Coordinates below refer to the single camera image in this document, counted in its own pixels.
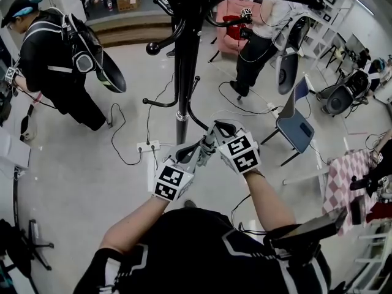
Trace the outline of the black coat rack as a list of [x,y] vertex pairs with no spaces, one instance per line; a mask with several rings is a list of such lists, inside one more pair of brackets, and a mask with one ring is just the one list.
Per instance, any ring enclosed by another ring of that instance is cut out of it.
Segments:
[[[178,145],[183,144],[186,141],[189,118],[192,118],[193,121],[202,129],[208,129],[204,123],[195,117],[189,108],[192,90],[194,88],[200,33],[202,31],[204,21],[220,28],[251,22],[251,18],[248,15],[232,22],[218,23],[213,20],[210,11],[222,1],[226,0],[181,0],[181,3],[176,5],[173,0],[167,0],[170,5],[168,8],[161,0],[154,0],[154,3],[160,5],[166,14],[173,18],[180,19],[178,27],[170,37],[159,42],[150,42],[146,46],[147,54],[153,56],[157,55],[163,48],[171,44],[175,45],[175,99],[169,104],[162,104],[148,99],[144,99],[143,103],[162,108],[168,108],[175,105],[178,106],[178,111],[176,113],[176,143]],[[283,1],[297,2],[310,6],[315,10],[322,10],[325,6],[324,0]]]

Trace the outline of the black bottle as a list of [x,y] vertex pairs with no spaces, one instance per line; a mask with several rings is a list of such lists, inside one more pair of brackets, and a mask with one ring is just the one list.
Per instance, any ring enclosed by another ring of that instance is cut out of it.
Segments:
[[351,183],[350,183],[350,190],[360,190],[369,188],[372,184],[372,180],[369,178],[361,178],[358,179],[356,176],[352,176]]

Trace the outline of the pink checkered tablecloth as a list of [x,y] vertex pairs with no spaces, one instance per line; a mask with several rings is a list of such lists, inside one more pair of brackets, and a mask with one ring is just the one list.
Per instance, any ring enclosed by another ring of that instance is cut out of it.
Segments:
[[371,208],[377,201],[376,193],[372,194],[372,196],[368,196],[365,189],[351,191],[349,188],[353,176],[361,179],[369,172],[368,162],[368,150],[361,149],[347,152],[344,156],[338,157],[330,163],[323,195],[322,213],[326,214],[340,207],[347,208],[347,217],[337,233],[339,236],[345,235],[354,227],[350,212],[350,203],[356,197],[361,195],[364,197],[366,214],[370,213]]

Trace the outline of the grey umbrella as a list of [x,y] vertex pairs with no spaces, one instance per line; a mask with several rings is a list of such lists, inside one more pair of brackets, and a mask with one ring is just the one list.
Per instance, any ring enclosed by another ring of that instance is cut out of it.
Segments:
[[215,134],[213,130],[207,131],[199,141],[200,152],[197,159],[197,166],[206,166],[209,159],[216,153]]

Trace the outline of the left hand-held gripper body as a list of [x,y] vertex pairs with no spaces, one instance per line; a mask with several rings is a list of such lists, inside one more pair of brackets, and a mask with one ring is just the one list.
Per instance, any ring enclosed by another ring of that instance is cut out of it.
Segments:
[[188,173],[172,160],[159,164],[154,178],[152,195],[169,202],[177,200],[192,183],[194,174]]

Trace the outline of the brown wooden steps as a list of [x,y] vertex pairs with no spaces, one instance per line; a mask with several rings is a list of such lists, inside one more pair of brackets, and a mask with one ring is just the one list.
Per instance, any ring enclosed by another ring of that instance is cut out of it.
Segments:
[[89,24],[104,48],[158,42],[172,34],[167,15],[146,15]]

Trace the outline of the black shoulder-mounted pack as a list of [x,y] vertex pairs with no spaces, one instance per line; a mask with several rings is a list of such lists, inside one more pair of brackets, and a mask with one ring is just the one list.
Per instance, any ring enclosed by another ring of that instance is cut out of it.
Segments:
[[340,207],[300,224],[287,233],[269,232],[266,237],[281,258],[292,256],[305,258],[316,253],[321,240],[339,232],[347,214],[347,208]]

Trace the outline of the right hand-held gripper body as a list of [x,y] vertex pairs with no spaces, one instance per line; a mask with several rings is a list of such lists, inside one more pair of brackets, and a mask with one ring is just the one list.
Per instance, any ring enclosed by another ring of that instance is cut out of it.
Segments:
[[243,175],[261,165],[258,143],[250,131],[239,130],[231,139],[217,147],[221,159],[236,174]]

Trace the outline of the white desk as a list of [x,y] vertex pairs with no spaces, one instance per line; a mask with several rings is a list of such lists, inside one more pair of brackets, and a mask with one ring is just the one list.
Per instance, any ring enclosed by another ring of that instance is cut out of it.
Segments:
[[17,167],[18,170],[26,170],[29,168],[30,155],[29,145],[0,127],[0,172],[7,179],[14,179],[14,172],[10,169]]

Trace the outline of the person's left forearm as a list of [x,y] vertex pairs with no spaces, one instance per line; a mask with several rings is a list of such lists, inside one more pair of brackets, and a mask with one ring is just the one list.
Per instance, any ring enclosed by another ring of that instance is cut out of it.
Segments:
[[163,215],[169,201],[152,196],[128,216],[112,225],[103,237],[100,249],[126,254]]

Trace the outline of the blue chair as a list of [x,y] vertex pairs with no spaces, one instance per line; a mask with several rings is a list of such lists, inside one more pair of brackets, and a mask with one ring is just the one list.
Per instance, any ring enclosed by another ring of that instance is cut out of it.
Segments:
[[[260,144],[264,145],[268,140],[280,133],[291,144],[292,150],[296,153],[281,163],[281,167],[291,160],[304,153],[314,137],[314,128],[307,119],[296,109],[296,103],[302,98],[306,98],[310,90],[308,87],[309,78],[305,74],[302,79],[294,86],[279,117],[276,119],[275,130],[267,136]],[[308,137],[300,128],[301,123],[306,123],[313,131],[312,137]]]

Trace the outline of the black box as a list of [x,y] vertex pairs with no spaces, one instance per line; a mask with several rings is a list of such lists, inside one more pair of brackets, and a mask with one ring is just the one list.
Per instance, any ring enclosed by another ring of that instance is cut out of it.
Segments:
[[361,225],[366,220],[366,202],[364,195],[357,196],[350,203],[350,214],[353,225]]

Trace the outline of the white shelf unit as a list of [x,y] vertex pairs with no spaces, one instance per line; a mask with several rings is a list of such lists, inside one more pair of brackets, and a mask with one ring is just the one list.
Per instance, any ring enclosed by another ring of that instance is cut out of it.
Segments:
[[303,53],[306,57],[314,60],[317,64],[322,55],[326,54],[332,46],[338,30],[352,9],[350,0],[336,0],[333,17],[330,22],[320,18],[314,9],[308,8],[307,13],[311,18],[311,28],[302,44]]

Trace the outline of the white table frame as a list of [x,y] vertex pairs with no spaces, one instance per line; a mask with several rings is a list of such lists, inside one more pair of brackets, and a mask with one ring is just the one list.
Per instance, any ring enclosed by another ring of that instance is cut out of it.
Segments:
[[291,178],[284,179],[282,181],[282,184],[284,186],[289,185],[289,184],[295,184],[299,182],[303,182],[305,180],[309,180],[312,178],[317,178],[318,180],[318,186],[319,186],[319,192],[320,192],[320,197],[324,198],[325,195],[325,188],[326,188],[326,181],[328,179],[328,173],[329,173],[330,167],[328,165],[318,168],[315,171],[312,172],[307,172],[303,175],[299,176],[294,176]]

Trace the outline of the person's right forearm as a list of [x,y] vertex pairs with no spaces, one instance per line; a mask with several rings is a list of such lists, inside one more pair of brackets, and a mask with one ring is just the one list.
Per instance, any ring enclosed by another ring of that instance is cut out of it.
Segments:
[[265,231],[296,224],[293,211],[258,170],[250,170],[243,176],[259,222]]

